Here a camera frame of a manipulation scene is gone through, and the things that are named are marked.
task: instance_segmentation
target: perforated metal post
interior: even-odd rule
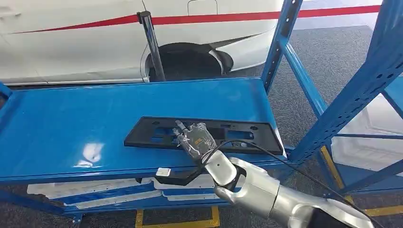
[[[302,0],[284,0],[281,8],[280,18],[278,19],[276,31],[274,32],[273,40],[269,49],[269,54],[266,58],[266,63],[262,73],[262,81],[266,92],[269,93],[277,68],[283,57],[283,51],[279,43],[280,38],[288,42],[291,36],[292,29],[301,8]]]

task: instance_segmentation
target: car body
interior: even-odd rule
[[[278,17],[271,12],[282,2],[0,0],[0,81],[148,82],[150,52],[136,17],[144,10],[162,52],[213,57],[222,74],[256,66],[266,60]]]

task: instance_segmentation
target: gray carpet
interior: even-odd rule
[[[295,30],[291,44],[300,56],[315,85],[329,104],[341,91],[348,80],[364,62],[372,31],[366,26],[345,28],[323,28]],[[263,66],[257,66],[230,73],[228,76],[260,76]],[[316,118],[299,87],[288,63],[283,59],[269,94],[273,112],[282,140],[288,145],[297,145]],[[315,160],[307,162],[304,169],[323,180]],[[287,182],[303,192],[322,195],[325,191],[311,181],[294,175]],[[371,204],[389,206],[401,204],[402,198],[395,195],[372,195],[357,198],[358,206],[371,208]],[[144,224],[193,221],[210,219],[210,209],[146,210]],[[125,228],[134,227],[136,211],[88,214],[83,218],[83,228]],[[402,216],[384,216],[378,219],[391,228],[402,227]],[[247,213],[241,209],[220,207],[222,228],[277,228],[275,222]],[[9,204],[0,203],[0,227],[70,227],[71,220],[47,213],[32,211]]]

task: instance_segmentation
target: robotic arm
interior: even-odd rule
[[[266,170],[238,158],[227,158],[220,150],[211,153],[216,143],[204,123],[192,124],[189,129],[176,121],[174,129],[180,145],[200,167],[204,165],[216,184],[215,194],[233,205],[248,209],[263,218],[275,220],[284,228],[373,228],[370,219],[354,208],[333,199],[324,199],[291,188],[268,175]],[[200,174],[193,172],[186,185]],[[239,176],[245,182],[238,192],[233,192]],[[174,174],[160,168],[156,179],[172,183]]]

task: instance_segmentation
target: yellow floor marking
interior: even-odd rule
[[[325,158],[325,161],[326,161],[326,163],[327,163],[327,166],[328,166],[329,169],[330,169],[330,172],[332,173],[333,177],[334,177],[335,180],[336,180],[337,186],[338,186],[340,189],[344,188],[344,184],[343,184],[343,181],[341,180],[340,174],[339,174],[339,172],[337,171],[336,166],[335,166],[335,164],[333,163],[333,160],[332,160],[332,158],[330,157],[330,154],[329,154],[329,152],[327,151],[326,147],[325,147],[325,146],[322,146],[322,148],[320,149],[320,151],[322,152],[323,157]]]
[[[220,215],[217,206],[211,207],[210,220],[143,225],[143,215],[143,210],[137,210],[135,228],[211,228],[220,226]]]
[[[323,154],[323,157],[326,160],[326,163],[332,173],[333,177],[336,180],[337,186],[339,188],[344,188],[344,184],[341,180],[340,174],[336,169],[335,164],[333,163],[332,158],[330,157],[329,152],[327,151],[326,147],[323,146],[320,151]],[[346,200],[354,204],[353,198],[351,196],[346,196]],[[374,209],[366,209],[364,210],[369,216],[384,216],[384,215],[396,215],[403,213],[403,206],[392,206],[392,207],[384,207],[384,208],[374,208]]]
[[[364,210],[369,216],[396,215],[403,213],[403,206],[374,208]]]

